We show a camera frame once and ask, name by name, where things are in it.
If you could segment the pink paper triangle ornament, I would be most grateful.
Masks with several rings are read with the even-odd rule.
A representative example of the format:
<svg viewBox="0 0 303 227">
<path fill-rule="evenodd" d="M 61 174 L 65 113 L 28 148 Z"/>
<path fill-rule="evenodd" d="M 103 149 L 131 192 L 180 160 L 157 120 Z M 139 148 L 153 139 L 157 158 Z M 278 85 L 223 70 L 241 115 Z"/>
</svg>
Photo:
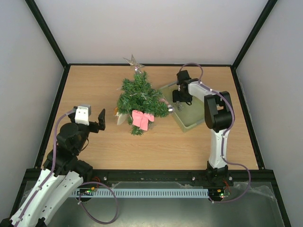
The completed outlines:
<svg viewBox="0 0 303 227">
<path fill-rule="evenodd" d="M 165 105 L 166 105 L 166 106 L 168 106 L 168 105 L 169 105 L 169 103 L 168 103 L 168 101 L 167 101 L 166 99 L 161 99 L 161 100 L 160 100 L 160 102 L 165 103 Z"/>
</svg>

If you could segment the pink bow ornament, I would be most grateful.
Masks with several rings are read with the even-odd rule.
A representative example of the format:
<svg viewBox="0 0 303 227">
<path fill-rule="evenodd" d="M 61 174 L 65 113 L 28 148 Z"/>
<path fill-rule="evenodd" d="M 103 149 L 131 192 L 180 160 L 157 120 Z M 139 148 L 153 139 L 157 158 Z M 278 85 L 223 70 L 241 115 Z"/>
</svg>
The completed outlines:
<svg viewBox="0 0 303 227">
<path fill-rule="evenodd" d="M 154 122 L 154 115 L 133 110 L 132 119 L 134 126 L 139 127 L 140 130 L 147 131 L 149 122 Z"/>
</svg>

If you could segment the light green plastic basket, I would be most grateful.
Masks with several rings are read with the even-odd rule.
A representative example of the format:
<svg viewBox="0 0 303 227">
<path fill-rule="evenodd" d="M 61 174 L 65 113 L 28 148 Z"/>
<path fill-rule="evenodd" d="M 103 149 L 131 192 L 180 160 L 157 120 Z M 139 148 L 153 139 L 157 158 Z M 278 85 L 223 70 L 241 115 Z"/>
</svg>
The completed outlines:
<svg viewBox="0 0 303 227">
<path fill-rule="evenodd" d="M 183 105 L 182 111 L 178 111 L 176 103 L 172 100 L 173 90 L 178 89 L 176 82 L 170 83 L 160 88 L 164 98 L 170 105 L 175 108 L 172 114 L 174 120 L 183 132 L 187 132 L 197 125 L 204 123 L 204 103 L 196 97 L 192 99 L 192 105 L 181 103 Z"/>
</svg>

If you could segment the clear led string lights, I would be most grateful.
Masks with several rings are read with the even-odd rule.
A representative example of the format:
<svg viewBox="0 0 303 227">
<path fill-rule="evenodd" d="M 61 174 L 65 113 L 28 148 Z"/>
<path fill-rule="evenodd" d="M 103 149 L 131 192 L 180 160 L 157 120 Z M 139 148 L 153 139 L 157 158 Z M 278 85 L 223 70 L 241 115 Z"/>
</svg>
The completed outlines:
<svg viewBox="0 0 303 227">
<path fill-rule="evenodd" d="M 133 97 L 133 96 L 139 96 L 143 99 L 147 100 L 148 98 L 162 98 L 163 94 L 159 90 L 151 89 L 150 91 L 146 92 L 130 92 L 129 90 L 124 91 L 122 87 L 119 88 L 121 91 L 123 91 L 127 96 Z"/>
</svg>

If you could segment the small green christmas tree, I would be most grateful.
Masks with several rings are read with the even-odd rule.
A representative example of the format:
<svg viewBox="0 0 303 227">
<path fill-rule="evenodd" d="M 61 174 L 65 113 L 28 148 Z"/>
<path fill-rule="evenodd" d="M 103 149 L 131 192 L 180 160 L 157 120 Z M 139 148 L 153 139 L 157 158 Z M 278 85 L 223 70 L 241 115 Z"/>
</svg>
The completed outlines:
<svg viewBox="0 0 303 227">
<path fill-rule="evenodd" d="M 152 87 L 151 83 L 148 81 L 147 72 L 144 71 L 142 74 L 135 73 L 134 78 L 132 80 L 124 79 L 122 82 L 122 89 L 124 91 L 129 90 L 130 92 L 138 92 L 138 91 L 146 92 L 154 88 Z M 119 113 L 128 114 L 127 123 L 131 126 L 132 135 L 141 136 L 146 132 L 140 130 L 139 127 L 133 125 L 133 119 L 132 119 L 133 110 L 138 110 L 147 114 L 148 113 L 153 114 L 154 118 L 159 118 L 159 117 L 164 118 L 169 115 L 168 106 L 166 106 L 165 103 L 160 102 L 162 98 L 154 97 L 145 100 L 139 96 L 133 96 L 133 97 L 127 96 L 122 91 L 117 101 L 117 107 Z"/>
</svg>

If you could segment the silver star ornament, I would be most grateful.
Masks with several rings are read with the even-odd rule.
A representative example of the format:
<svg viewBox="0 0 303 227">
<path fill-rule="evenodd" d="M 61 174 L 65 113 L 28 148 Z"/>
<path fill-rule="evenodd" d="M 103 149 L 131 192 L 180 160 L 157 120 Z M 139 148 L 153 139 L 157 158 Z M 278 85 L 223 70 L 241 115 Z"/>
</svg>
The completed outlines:
<svg viewBox="0 0 303 227">
<path fill-rule="evenodd" d="M 123 58 L 123 59 L 130 65 L 130 68 L 134 70 L 135 73 L 142 74 L 142 68 L 144 68 L 145 66 L 138 63 L 132 54 L 130 59 L 127 58 Z"/>
</svg>

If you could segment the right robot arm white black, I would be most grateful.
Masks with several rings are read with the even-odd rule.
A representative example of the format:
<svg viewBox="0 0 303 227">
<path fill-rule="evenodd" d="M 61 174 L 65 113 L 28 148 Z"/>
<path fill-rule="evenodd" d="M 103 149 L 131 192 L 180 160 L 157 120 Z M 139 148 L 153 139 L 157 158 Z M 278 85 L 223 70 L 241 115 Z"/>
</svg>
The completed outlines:
<svg viewBox="0 0 303 227">
<path fill-rule="evenodd" d="M 205 179 L 210 185 L 222 185 L 223 180 L 228 180 L 227 139 L 235 121 L 230 93 L 213 90 L 201 79 L 192 79 L 187 70 L 177 73 L 177 85 L 178 89 L 172 92 L 174 103 L 192 105 L 193 97 L 204 103 L 204 119 L 211 131 L 211 151 Z"/>
</svg>

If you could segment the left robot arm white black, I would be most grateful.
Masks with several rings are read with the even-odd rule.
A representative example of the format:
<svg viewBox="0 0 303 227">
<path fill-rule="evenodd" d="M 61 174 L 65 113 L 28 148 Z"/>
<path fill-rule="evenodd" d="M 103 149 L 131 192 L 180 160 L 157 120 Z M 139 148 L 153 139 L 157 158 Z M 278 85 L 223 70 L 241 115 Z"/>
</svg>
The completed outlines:
<svg viewBox="0 0 303 227">
<path fill-rule="evenodd" d="M 97 122 L 89 121 L 91 107 L 79 105 L 62 115 L 70 122 L 53 129 L 53 149 L 47 155 L 43 169 L 31 192 L 14 215 L 1 221 L 2 227 L 45 227 L 69 195 L 89 181 L 93 167 L 79 160 L 78 155 L 89 142 L 90 133 L 106 128 L 106 111 Z"/>
</svg>

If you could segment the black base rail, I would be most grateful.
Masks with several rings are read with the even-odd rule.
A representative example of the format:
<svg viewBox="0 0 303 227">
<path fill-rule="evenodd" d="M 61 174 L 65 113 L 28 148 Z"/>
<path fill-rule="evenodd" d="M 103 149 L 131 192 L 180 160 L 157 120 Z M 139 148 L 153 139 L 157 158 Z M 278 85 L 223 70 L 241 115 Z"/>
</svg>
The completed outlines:
<svg viewBox="0 0 303 227">
<path fill-rule="evenodd" d="M 27 169 L 22 184 L 27 181 L 37 180 L 40 169 Z M 250 170 L 251 184 L 256 182 L 269 182 L 273 187 L 277 186 L 273 170 Z M 249 177 L 246 170 L 229 170 L 227 176 L 217 176 L 214 180 L 207 180 L 206 170 L 101 170 L 94 169 L 84 182 L 99 179 L 107 186 L 118 182 L 177 182 L 182 185 L 202 186 L 204 188 L 223 187 L 227 182 L 233 186 L 234 182 L 247 182 Z"/>
</svg>

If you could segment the black corner frame post left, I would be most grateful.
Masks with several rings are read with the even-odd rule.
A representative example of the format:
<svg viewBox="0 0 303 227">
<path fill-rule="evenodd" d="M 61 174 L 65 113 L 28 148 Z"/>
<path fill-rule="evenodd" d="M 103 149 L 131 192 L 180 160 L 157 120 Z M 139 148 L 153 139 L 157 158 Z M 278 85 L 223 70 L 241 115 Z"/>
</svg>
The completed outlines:
<svg viewBox="0 0 303 227">
<path fill-rule="evenodd" d="M 50 44 L 51 48 L 53 49 L 56 57 L 58 58 L 60 64 L 66 68 L 68 63 L 57 43 L 55 37 L 53 36 L 46 20 L 44 19 L 39 7 L 37 6 L 34 0 L 25 0 L 28 8 L 30 9 L 32 15 L 34 16 L 35 20 L 37 21 L 38 25 L 40 26 L 42 32 L 44 33 L 48 43 Z"/>
</svg>

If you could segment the black corner frame post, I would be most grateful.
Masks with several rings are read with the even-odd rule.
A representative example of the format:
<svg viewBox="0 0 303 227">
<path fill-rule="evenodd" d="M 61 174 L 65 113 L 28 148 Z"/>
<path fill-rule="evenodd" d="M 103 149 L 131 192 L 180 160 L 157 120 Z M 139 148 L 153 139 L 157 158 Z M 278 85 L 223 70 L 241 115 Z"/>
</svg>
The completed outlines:
<svg viewBox="0 0 303 227">
<path fill-rule="evenodd" d="M 252 30 L 250 31 L 247 39 L 245 40 L 240 52 L 238 53 L 235 61 L 232 64 L 232 69 L 236 70 L 240 65 L 241 61 L 243 60 L 244 56 L 246 55 L 247 51 L 251 47 L 252 43 L 254 42 L 255 38 L 257 37 L 259 31 L 263 27 L 265 21 L 267 20 L 268 16 L 270 15 L 271 11 L 273 10 L 274 6 L 278 0 L 268 0 L 265 4 L 261 14 L 259 15 L 257 21 L 255 22 Z"/>
<path fill-rule="evenodd" d="M 40 26 L 42 32 L 44 33 L 48 43 L 50 44 L 51 48 L 53 49 L 56 57 L 58 58 L 60 64 L 66 68 L 68 63 L 57 43 L 55 37 L 53 36 L 46 20 L 44 19 L 39 7 L 37 6 L 34 0 L 25 0 L 28 8 L 30 9 L 32 15 L 34 16 L 35 20 L 37 21 L 38 25 Z"/>
</svg>

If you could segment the black corner frame post right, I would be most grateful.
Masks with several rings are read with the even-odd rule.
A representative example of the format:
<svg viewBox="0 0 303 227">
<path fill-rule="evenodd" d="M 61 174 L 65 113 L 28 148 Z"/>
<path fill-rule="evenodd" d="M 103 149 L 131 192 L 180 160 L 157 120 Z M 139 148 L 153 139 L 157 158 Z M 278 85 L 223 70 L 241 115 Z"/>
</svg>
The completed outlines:
<svg viewBox="0 0 303 227">
<path fill-rule="evenodd" d="M 265 4 L 261 14 L 259 15 L 257 21 L 255 22 L 252 30 L 250 31 L 247 39 L 245 40 L 240 52 L 238 53 L 235 61 L 232 64 L 232 69 L 236 70 L 240 65 L 241 61 L 243 60 L 244 56 L 246 55 L 247 51 L 251 47 L 252 43 L 254 42 L 255 38 L 257 37 L 259 31 L 263 27 L 265 21 L 267 20 L 268 16 L 270 15 L 271 11 L 273 10 L 274 6 L 278 0 L 268 0 Z"/>
</svg>

